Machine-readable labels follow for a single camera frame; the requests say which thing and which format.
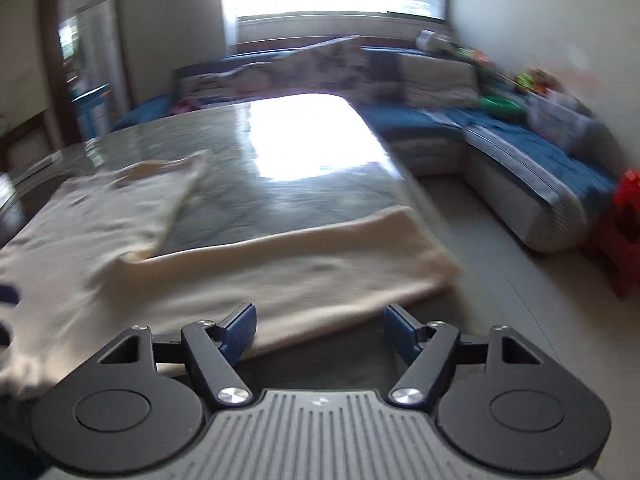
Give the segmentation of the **red plastic stool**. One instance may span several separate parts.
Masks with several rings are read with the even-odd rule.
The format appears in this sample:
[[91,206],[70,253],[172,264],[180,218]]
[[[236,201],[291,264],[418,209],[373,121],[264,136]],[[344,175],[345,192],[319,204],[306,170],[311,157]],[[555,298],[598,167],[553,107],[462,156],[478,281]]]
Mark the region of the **red plastic stool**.
[[602,211],[584,253],[603,264],[614,294],[626,299],[639,287],[639,170],[620,178],[610,206]]

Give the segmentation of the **butterfly cushion left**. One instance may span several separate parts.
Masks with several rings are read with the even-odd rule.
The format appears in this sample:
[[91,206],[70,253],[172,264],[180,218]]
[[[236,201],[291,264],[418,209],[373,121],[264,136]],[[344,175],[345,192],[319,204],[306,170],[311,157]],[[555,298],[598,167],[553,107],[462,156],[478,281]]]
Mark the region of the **butterfly cushion left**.
[[201,105],[278,98],[294,93],[271,62],[250,63],[222,73],[206,73],[183,78],[178,83],[183,100]]

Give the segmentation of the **grey quilted star table cover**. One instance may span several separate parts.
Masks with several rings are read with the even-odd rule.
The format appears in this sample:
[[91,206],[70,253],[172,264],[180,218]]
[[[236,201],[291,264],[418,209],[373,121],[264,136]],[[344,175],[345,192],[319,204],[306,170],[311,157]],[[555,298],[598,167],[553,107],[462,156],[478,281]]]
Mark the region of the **grey quilted star table cover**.
[[[342,99],[311,94],[169,117],[71,148],[62,156],[64,172],[43,182],[47,200],[30,190],[2,212],[15,228],[6,245],[71,178],[197,152],[209,156],[203,177],[178,210],[159,255],[354,221],[393,206],[412,209],[436,237],[358,114]],[[383,309],[367,321],[258,356],[248,348],[243,375],[258,387],[314,378],[356,384],[360,368],[376,359]]]

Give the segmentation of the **cream knit garment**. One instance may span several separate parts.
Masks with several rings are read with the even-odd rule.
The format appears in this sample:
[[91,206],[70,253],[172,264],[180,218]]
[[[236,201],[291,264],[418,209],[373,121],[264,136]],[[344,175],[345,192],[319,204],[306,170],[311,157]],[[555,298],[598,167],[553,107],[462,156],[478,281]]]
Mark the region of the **cream knit garment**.
[[41,396],[134,325],[175,333],[254,304],[250,353],[299,344],[449,286],[457,260],[408,207],[354,221],[159,255],[203,177],[197,152],[71,178],[2,248],[8,315],[1,391]]

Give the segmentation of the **plush toys pile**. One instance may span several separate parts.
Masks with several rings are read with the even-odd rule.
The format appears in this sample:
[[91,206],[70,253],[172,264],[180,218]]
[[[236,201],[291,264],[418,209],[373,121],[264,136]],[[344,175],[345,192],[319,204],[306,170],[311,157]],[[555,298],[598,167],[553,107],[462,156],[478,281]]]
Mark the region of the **plush toys pile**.
[[518,74],[503,73],[481,50],[455,47],[454,57],[458,61],[469,62],[476,67],[480,88],[485,93],[491,90],[503,90],[518,94],[533,92],[538,96],[546,96],[550,91],[561,90],[561,85],[555,76],[539,68],[528,68]]

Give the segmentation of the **butterfly cushion right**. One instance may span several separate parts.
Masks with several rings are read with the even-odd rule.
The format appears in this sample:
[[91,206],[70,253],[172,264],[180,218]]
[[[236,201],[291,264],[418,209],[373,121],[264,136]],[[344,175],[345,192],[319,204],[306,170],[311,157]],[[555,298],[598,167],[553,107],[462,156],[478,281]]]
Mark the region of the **butterfly cushion right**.
[[362,37],[349,36],[312,44],[271,62],[282,89],[329,93],[355,104],[368,104],[372,88],[369,57]]

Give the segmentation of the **green plastic basin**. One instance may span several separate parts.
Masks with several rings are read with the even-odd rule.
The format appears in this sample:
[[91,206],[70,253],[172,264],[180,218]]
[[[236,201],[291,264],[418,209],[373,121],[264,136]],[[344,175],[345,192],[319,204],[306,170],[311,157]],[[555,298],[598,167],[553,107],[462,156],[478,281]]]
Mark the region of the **green plastic basin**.
[[505,122],[517,122],[525,114],[520,104],[502,96],[483,96],[480,99],[480,109],[485,114]]

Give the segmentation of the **clear plastic storage box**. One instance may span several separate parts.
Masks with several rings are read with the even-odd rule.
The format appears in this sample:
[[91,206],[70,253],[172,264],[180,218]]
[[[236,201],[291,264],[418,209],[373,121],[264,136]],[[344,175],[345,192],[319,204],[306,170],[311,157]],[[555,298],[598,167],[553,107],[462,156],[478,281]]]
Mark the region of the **clear plastic storage box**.
[[529,128],[566,154],[578,156],[600,124],[543,96],[531,93],[526,108]]

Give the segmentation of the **blue white small cabinet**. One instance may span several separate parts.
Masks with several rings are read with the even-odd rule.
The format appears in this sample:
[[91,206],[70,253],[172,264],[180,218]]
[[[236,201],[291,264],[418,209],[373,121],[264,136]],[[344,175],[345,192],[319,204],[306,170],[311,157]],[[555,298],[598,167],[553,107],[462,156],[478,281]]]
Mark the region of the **blue white small cabinet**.
[[101,84],[72,99],[82,140],[104,136],[112,128],[112,89]]

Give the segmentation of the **panda plush toy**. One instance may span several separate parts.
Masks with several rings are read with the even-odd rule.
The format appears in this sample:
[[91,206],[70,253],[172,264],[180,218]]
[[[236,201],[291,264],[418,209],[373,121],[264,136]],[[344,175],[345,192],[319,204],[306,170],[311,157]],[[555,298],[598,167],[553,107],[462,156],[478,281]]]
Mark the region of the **panda plush toy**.
[[416,47],[429,54],[444,54],[454,50],[451,39],[444,34],[424,29],[416,37]]

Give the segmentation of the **beige plain cushion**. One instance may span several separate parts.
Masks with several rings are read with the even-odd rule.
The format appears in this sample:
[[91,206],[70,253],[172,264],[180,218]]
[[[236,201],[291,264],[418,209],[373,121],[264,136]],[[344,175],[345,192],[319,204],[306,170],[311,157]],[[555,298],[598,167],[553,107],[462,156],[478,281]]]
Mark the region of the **beige plain cushion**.
[[399,67],[405,101],[412,107],[444,110],[480,105],[477,74],[471,64],[424,55],[401,54]]

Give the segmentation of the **blue corner sofa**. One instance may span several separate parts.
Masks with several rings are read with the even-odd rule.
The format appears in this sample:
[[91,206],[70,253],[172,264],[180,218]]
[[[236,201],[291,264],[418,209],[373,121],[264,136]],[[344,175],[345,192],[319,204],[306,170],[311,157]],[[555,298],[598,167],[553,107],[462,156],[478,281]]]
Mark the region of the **blue corner sofa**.
[[[179,68],[165,93],[141,102],[117,129],[170,116],[181,79],[272,62],[294,52],[236,54]],[[616,182],[588,153],[572,156],[534,133],[526,119],[505,122],[473,108],[426,110],[405,101],[399,55],[414,51],[367,48],[371,101],[345,100],[409,171],[418,177],[453,174],[465,182],[529,249],[543,254],[581,245],[612,202]]]

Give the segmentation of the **magenta cloth on sofa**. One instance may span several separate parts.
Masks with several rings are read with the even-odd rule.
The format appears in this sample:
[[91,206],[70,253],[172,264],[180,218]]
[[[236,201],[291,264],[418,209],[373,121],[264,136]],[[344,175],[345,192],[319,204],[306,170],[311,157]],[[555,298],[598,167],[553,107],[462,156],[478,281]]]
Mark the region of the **magenta cloth on sofa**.
[[175,102],[175,104],[171,107],[170,114],[171,116],[196,112],[197,110],[202,110],[204,105],[196,99],[191,98],[183,98]]

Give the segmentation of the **butterfly cushion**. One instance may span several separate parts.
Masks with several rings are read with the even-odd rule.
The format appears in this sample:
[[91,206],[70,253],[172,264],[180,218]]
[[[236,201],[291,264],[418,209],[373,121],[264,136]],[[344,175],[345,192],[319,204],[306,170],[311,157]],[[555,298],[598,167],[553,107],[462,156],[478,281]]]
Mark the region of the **butterfly cushion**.
[[222,73],[206,73],[183,78],[178,83],[183,100],[201,105],[278,98],[294,93],[271,62],[250,63]]
[[312,44],[271,62],[282,89],[329,93],[355,104],[368,104],[372,88],[369,57],[362,37],[349,36]]

